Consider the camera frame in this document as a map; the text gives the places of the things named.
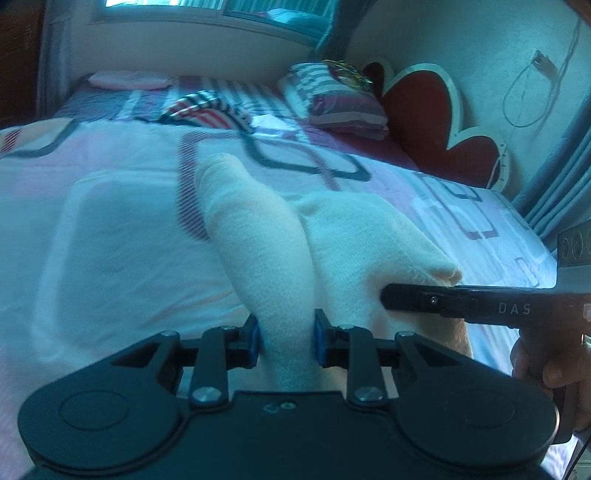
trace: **striped pillow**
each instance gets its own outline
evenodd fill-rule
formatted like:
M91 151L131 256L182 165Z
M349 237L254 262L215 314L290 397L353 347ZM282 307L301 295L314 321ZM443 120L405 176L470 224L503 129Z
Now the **striped pillow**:
M194 125L253 132L252 117L240 105L231 105L216 92L201 90L180 98L169 106L159 120L164 124Z
M384 139L388 117L372 93L336 80L324 63L300 63L280 80L285 101L311 125Z

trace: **circular lens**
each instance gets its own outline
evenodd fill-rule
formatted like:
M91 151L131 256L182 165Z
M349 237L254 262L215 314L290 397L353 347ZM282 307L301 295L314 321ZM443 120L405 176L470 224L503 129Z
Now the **circular lens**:
M566 238L563 238L562 243L560 244L560 255L562 258L569 256L569 241Z
M573 235L573 256L581 258L581 255L583 255L583 235L577 232Z

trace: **window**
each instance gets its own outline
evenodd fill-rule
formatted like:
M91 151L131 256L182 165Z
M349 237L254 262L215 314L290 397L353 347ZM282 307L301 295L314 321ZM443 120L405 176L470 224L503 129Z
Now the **window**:
M101 0L99 20L194 21L314 44L328 30L334 0Z

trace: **heart-shaped headboard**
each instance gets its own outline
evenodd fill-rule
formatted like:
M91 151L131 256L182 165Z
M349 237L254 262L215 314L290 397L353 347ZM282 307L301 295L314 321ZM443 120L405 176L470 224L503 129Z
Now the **heart-shaped headboard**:
M374 81L390 136L421 171L473 187L505 188L506 143L488 128L463 129L462 97L442 67L421 63L393 76L383 59L374 59L363 72Z

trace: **white wall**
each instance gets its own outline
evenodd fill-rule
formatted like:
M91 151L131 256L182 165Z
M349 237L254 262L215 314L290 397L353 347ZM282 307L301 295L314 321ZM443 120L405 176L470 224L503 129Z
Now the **white wall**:
M465 96L465 126L495 128L514 157L506 191L513 197L543 163L591 87L591 28L583 23L579 45L556 106L540 128L517 129L504 120L501 103L536 48L562 64L577 21L563 0L378 0L357 30L349 60L380 55L395 71L415 63L443 66ZM550 82L539 72L519 82L508 98L515 122L527 87L521 120L544 109Z
M72 80L97 70L156 70L269 83L303 61L310 47L240 29L180 22L91 24L94 2L72 17Z

